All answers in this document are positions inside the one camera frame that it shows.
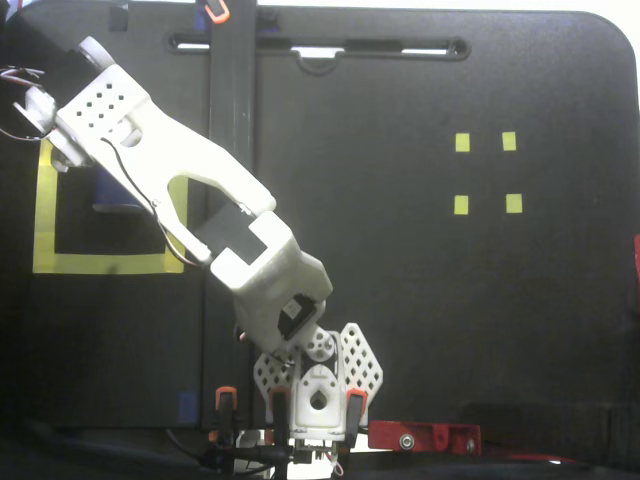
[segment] orange clamp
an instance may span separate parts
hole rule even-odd
[[[216,25],[226,22],[231,17],[229,13],[229,7],[224,3],[224,0],[207,0],[207,4],[204,6],[207,11],[207,15],[211,18],[211,21]]]
[[[216,411],[220,410],[220,396],[223,393],[230,393],[233,397],[233,411],[238,410],[238,390],[234,387],[220,387],[216,390]]]
[[[367,392],[363,390],[352,388],[347,392],[347,405],[349,405],[349,400],[351,400],[351,395],[358,395],[362,397],[362,412],[360,413],[360,416],[362,417],[362,415],[364,415],[365,410],[367,409],[367,399],[369,398],[369,395],[367,395]]]

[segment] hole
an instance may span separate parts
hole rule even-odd
[[[324,407],[327,406],[327,397],[325,397],[324,394],[320,390],[318,390],[313,394],[309,403],[311,403],[311,406],[314,409],[323,410]]]
[[[209,45],[206,43],[179,43],[176,45],[178,50],[209,50]]]
[[[446,48],[405,48],[403,55],[446,55]]]
[[[292,52],[298,52],[302,58],[335,58],[337,53],[344,52],[339,47],[291,47]]]
[[[454,55],[464,55],[467,53],[467,43],[463,40],[456,40],[451,45],[451,53]]]

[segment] bolt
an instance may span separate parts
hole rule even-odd
[[[403,450],[411,450],[415,445],[415,443],[416,442],[413,439],[413,437],[408,433],[405,433],[403,436],[400,437],[400,446],[402,447]]]

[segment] wire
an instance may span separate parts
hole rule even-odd
[[[170,429],[167,428],[165,432],[167,433],[167,437],[169,437],[169,441],[173,444],[174,447],[184,453],[187,457],[191,457],[194,460],[197,460],[198,463],[200,463],[200,455],[192,452],[182,443],[180,443],[180,441],[176,438],[175,434]]]
[[[39,83],[17,76],[24,73],[35,78],[40,78],[40,75],[44,74],[42,70],[36,70],[35,68],[7,66],[0,69],[0,79],[11,83],[17,83],[18,85],[23,85],[25,87],[42,88],[42,85]]]
[[[169,238],[169,234],[167,233],[167,229],[164,228],[164,225],[162,225],[160,223],[160,219],[158,218],[158,212],[156,211],[156,207],[153,205],[151,200],[149,200],[149,198],[142,192],[142,190],[140,190],[138,185],[136,185],[136,182],[134,182],[133,179],[129,176],[129,172],[127,172],[127,169],[125,168],[124,163],[122,163],[122,158],[120,157],[120,152],[118,152],[118,149],[115,147],[115,145],[113,143],[111,143],[111,141],[108,140],[105,137],[102,137],[100,140],[105,142],[107,145],[109,145],[113,149],[113,152],[116,155],[116,160],[118,161],[118,165],[120,166],[120,169],[122,170],[122,173],[124,173],[124,176],[127,178],[127,180],[129,180],[129,183],[131,183],[131,185],[133,185],[133,188],[135,188],[136,191],[140,194],[140,196],[149,204],[149,207],[151,208],[151,211],[153,212],[153,216],[156,219],[156,222],[158,222],[158,227],[160,227],[160,231],[162,232],[162,236],[164,237],[164,241],[167,244],[167,248],[169,249],[169,251],[173,254],[174,257],[176,257],[178,260],[180,260],[185,265],[191,265],[191,266],[194,266],[194,267],[199,267],[200,265],[198,265],[197,263],[192,262],[191,260],[187,259],[184,255],[182,255],[182,253],[180,253],[180,251],[171,242],[171,239]]]
[[[327,459],[331,462],[331,465],[333,466],[333,473],[335,473],[338,477],[343,476],[344,469],[342,468],[342,465],[340,465],[340,463],[338,463],[337,460],[334,462],[331,459],[331,455],[329,455],[328,453],[325,452],[325,455],[327,456]]]
[[[257,475],[258,473],[266,472],[273,468],[273,465],[263,465],[262,467],[254,468],[253,470],[245,470],[244,472],[236,473],[236,477],[248,477],[250,475]]]
[[[46,135],[43,137],[31,137],[29,135],[26,135],[24,137],[19,137],[18,135],[14,135],[13,133],[7,132],[3,128],[0,128],[0,133],[2,133],[3,135],[6,135],[9,138],[12,138],[13,140],[19,140],[21,142],[39,142],[46,137]]]

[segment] yellow square marker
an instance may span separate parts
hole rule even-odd
[[[469,215],[469,197],[467,195],[456,195],[453,202],[454,215]]]
[[[471,139],[468,133],[456,133],[456,152],[470,152]]]
[[[505,152],[516,151],[516,132],[502,132],[502,148]]]
[[[507,213],[522,213],[522,195],[519,193],[507,194]]]

